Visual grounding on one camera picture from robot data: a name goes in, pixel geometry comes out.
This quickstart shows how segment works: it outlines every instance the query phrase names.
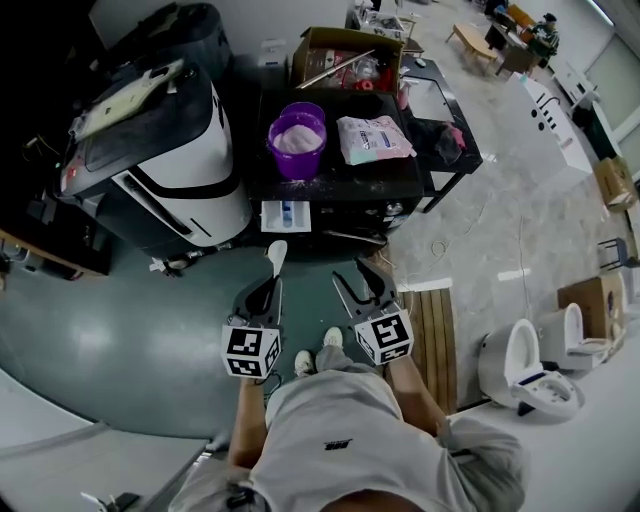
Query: purple bucket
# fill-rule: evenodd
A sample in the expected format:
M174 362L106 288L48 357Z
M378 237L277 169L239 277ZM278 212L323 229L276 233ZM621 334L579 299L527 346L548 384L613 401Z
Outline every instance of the purple bucket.
M322 139L322 144L320 144L318 149L307 153L291 154L283 153L275 147L273 144L275 138L297 124L311 128ZM326 143L327 130L324 123L316 116L307 114L306 112L291 112L280 116L271 123L267 136L267 145L276 159L278 170L285 178L289 178L290 180L313 179L318 172L320 156L324 151Z
M309 103L308 101L298 101L297 103L292 103L284 107L284 110L280 114L283 116L285 114L292 114L294 112L306 112L307 114L311 114L312 116L316 116L320 121L324 123L324 110L322 110L315 103Z

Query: white powder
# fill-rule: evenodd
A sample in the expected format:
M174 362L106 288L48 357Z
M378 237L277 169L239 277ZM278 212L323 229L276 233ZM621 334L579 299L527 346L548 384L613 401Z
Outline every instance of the white powder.
M322 138L311 128L296 124L276 136L273 145L283 153L298 155L318 149Z

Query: plastic bag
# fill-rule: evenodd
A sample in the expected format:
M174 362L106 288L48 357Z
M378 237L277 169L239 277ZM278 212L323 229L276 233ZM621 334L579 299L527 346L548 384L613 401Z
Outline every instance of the plastic bag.
M447 127L440 134L436 150L444 162L451 165L460 158L463 149L466 149L466 145L462 138L462 132L451 123L447 123Z
M340 150L349 165L416 156L411 143L389 116L338 119Z

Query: white t-shirt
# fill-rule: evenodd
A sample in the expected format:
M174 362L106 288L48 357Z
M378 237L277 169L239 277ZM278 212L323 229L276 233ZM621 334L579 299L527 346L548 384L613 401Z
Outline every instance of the white t-shirt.
M526 464L515 438L463 418L436 440L402 421L375 374L329 370L296 380L271 398L267 428L253 470L229 473L209 462L170 510L313 512L365 489L425 511L512 511L524 501ZM249 503L230 507L229 496L246 489L255 493Z

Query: white spoon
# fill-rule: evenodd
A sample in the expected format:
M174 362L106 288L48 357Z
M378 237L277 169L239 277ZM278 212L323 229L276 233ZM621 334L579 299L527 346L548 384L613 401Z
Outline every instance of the white spoon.
M284 240L276 240L269 246L267 255L271 263L273 263L273 277L278 277L282 269L282 264L284 263L284 258L287 255L287 242Z

